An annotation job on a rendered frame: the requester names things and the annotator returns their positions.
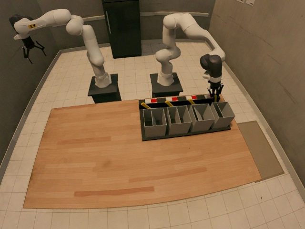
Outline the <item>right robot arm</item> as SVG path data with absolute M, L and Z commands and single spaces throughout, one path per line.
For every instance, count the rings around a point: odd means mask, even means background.
M 87 49 L 87 57 L 95 74 L 95 85 L 104 88 L 112 83 L 111 75 L 105 72 L 104 57 L 100 51 L 97 39 L 92 26 L 83 25 L 83 18 L 76 15 L 71 15 L 67 9 L 51 10 L 45 13 L 40 18 L 33 20 L 29 16 L 20 16 L 14 14 L 9 17 L 9 21 L 16 31 L 17 39 L 26 39 L 30 36 L 29 31 L 42 27 L 67 24 L 66 31 L 70 35 L 82 35 L 85 47 Z

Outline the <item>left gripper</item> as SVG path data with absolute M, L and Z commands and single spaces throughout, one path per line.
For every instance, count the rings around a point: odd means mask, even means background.
M 210 87 L 207 88 L 207 90 L 209 91 L 210 96 L 213 98 L 213 101 L 215 100 L 215 91 L 216 91 L 216 95 L 217 95 L 217 101 L 218 101 L 218 96 L 221 94 L 222 92 L 222 88 L 223 88 L 223 83 L 217 82 L 217 83 L 213 83 L 210 81 Z M 212 93 L 211 93 L 211 89 L 212 89 Z

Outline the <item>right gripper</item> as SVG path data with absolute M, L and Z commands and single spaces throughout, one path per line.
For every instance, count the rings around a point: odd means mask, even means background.
M 28 57 L 28 56 L 29 56 L 29 51 L 30 51 L 30 49 L 32 49 L 32 48 L 34 48 L 34 47 L 41 49 L 41 50 L 43 51 L 44 55 L 46 56 L 46 54 L 45 54 L 45 52 L 44 52 L 44 48 L 45 48 L 45 47 L 43 47 L 42 45 L 40 45 L 37 41 L 33 42 L 30 36 L 29 36 L 28 38 L 26 38 L 26 39 L 22 39 L 22 41 L 23 41 L 23 43 L 25 44 L 25 46 L 22 47 L 22 48 L 23 48 L 24 58 L 29 59 L 29 57 Z M 36 46 L 35 43 L 37 43 L 38 45 L 40 45 L 42 48 Z M 27 48 L 27 54 L 25 53 L 25 48 Z M 29 59 L 29 61 L 31 62 L 30 59 Z M 32 62 L 31 62 L 31 64 L 32 64 Z

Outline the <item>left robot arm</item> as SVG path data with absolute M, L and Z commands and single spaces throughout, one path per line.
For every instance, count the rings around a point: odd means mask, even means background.
M 200 65 L 205 69 L 203 78 L 208 83 L 220 82 L 222 78 L 222 63 L 225 60 L 225 53 L 210 35 L 207 30 L 202 29 L 189 13 L 174 13 L 167 15 L 163 20 L 163 43 L 167 49 L 156 52 L 155 58 L 162 64 L 162 70 L 158 74 L 157 82 L 169 86 L 174 82 L 172 69 L 173 65 L 169 60 L 181 56 L 181 50 L 176 46 L 176 29 L 181 28 L 185 35 L 191 40 L 206 41 L 212 48 L 212 52 L 200 58 Z

